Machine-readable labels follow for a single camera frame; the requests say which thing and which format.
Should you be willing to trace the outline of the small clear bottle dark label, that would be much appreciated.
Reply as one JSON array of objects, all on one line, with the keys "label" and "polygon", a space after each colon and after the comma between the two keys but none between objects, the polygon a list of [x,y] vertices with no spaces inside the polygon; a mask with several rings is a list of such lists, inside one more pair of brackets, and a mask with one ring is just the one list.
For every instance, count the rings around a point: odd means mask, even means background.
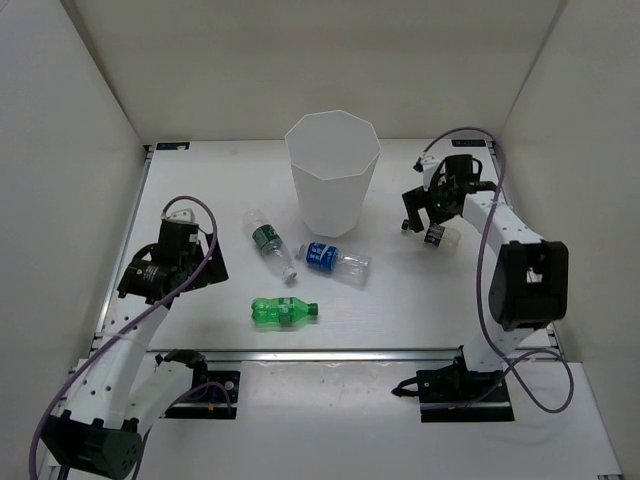
[{"label": "small clear bottle dark label", "polygon": [[455,249],[460,238],[461,233],[457,229],[431,223],[426,230],[424,242],[438,249]]}]

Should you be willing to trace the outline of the clear bottle green label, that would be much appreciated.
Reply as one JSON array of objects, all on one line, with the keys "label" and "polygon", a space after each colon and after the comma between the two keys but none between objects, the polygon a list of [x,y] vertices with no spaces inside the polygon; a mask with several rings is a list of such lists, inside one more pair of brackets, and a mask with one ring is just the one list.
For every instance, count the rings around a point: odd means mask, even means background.
[{"label": "clear bottle green label", "polygon": [[252,209],[243,215],[243,225],[272,273],[285,284],[291,284],[296,279],[297,271],[289,248],[272,222],[261,210]]}]

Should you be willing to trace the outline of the clear bottle blue label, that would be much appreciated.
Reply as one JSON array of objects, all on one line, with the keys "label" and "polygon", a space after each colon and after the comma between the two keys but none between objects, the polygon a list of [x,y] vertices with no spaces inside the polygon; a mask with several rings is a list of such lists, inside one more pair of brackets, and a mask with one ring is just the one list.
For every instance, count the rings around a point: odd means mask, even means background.
[{"label": "clear bottle blue label", "polygon": [[362,289],[371,270],[371,258],[322,242],[302,244],[294,249],[294,257],[310,269],[340,283]]}]

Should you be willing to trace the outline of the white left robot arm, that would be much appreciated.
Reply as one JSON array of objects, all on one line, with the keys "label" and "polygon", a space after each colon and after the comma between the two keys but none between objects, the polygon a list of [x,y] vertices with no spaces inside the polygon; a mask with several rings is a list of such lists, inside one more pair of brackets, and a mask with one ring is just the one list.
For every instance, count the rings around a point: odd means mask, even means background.
[{"label": "white left robot arm", "polygon": [[69,378],[38,424],[32,443],[45,444],[58,464],[107,479],[131,479],[155,421],[182,395],[206,395],[204,357],[173,350],[159,372],[133,385],[149,344],[182,293],[224,282],[229,275],[211,232],[203,240],[192,220],[163,219],[156,242],[136,252],[116,288],[118,299],[145,306],[136,317],[117,314],[98,349]]}]

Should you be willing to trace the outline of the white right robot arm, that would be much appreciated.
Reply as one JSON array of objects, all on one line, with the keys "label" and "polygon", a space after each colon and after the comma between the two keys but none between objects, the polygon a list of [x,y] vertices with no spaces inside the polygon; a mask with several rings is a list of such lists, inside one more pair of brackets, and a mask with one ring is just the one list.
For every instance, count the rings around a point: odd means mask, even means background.
[{"label": "white right robot arm", "polygon": [[402,196],[403,230],[441,246],[445,222],[460,217],[480,233],[480,249],[496,256],[489,289],[476,291],[481,332],[463,346],[464,365],[449,375],[452,393],[470,400],[485,387],[483,373],[500,370],[523,340],[565,316],[568,249],[530,229],[504,202],[498,184],[482,179],[483,164],[472,155],[422,156],[414,168],[423,183]]}]

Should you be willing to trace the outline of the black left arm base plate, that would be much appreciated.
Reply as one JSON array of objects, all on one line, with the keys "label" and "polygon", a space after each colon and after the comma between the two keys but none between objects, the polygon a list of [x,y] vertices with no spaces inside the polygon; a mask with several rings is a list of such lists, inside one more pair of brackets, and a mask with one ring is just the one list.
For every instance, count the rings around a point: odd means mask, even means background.
[{"label": "black left arm base plate", "polygon": [[189,420],[235,420],[238,411],[241,371],[235,367],[209,364],[194,378],[197,388],[169,408],[165,417]]}]

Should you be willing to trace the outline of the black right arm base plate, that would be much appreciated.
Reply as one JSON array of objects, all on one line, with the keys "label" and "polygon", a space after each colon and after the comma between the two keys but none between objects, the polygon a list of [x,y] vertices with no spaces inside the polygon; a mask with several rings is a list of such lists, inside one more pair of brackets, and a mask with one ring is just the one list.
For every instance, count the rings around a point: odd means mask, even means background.
[{"label": "black right arm base plate", "polygon": [[391,394],[417,398],[422,423],[499,423],[515,420],[502,371],[471,372],[455,361],[401,381]]}]

